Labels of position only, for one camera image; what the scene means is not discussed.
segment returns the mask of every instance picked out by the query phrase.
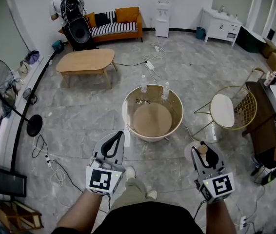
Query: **white shoe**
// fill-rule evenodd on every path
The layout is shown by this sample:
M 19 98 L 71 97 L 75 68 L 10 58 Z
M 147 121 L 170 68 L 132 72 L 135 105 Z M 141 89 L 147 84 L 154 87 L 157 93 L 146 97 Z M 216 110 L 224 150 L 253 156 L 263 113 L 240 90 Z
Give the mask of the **white shoe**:
M 127 180 L 129 180 L 130 178 L 136 178 L 135 169 L 133 167 L 131 167 L 131 166 L 126 167 L 125 175 L 126 175 L 126 179 Z
M 158 192 L 156 190 L 151 190 L 147 193 L 146 197 L 151 197 L 153 199 L 157 199 L 158 198 Z

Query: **faucet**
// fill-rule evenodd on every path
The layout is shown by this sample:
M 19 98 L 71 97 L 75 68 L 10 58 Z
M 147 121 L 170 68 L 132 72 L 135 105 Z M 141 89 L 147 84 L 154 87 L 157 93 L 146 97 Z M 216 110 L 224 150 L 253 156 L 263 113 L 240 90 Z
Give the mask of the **faucet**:
M 221 7 L 220 7 L 220 9 L 218 10 L 218 13 L 221 13 L 221 12 L 224 12 L 224 5 L 222 5 Z

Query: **black backpack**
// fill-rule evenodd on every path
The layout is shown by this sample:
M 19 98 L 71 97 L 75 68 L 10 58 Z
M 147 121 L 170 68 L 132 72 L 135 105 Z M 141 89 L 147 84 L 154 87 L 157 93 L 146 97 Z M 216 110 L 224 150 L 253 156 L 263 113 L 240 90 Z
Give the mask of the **black backpack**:
M 79 0 L 61 0 L 60 11 L 65 24 L 83 16 Z

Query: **dark wooden desk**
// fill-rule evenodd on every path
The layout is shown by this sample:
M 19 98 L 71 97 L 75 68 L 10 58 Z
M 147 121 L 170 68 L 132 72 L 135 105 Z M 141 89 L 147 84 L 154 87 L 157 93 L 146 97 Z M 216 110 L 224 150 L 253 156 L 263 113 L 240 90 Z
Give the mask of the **dark wooden desk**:
M 263 81 L 263 79 L 260 79 L 258 82 L 246 83 L 246 86 L 256 98 L 257 114 L 242 135 L 251 134 L 256 154 L 276 146 L 276 100 L 272 92 L 270 94 L 269 90 L 265 91 Z

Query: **fan base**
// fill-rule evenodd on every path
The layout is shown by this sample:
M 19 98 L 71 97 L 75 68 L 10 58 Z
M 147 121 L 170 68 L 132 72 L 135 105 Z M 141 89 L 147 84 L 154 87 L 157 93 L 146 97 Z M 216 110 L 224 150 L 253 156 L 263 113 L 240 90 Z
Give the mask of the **fan base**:
M 31 137 L 39 134 L 42 127 L 42 117 L 40 115 L 33 115 L 27 123 L 26 131 Z

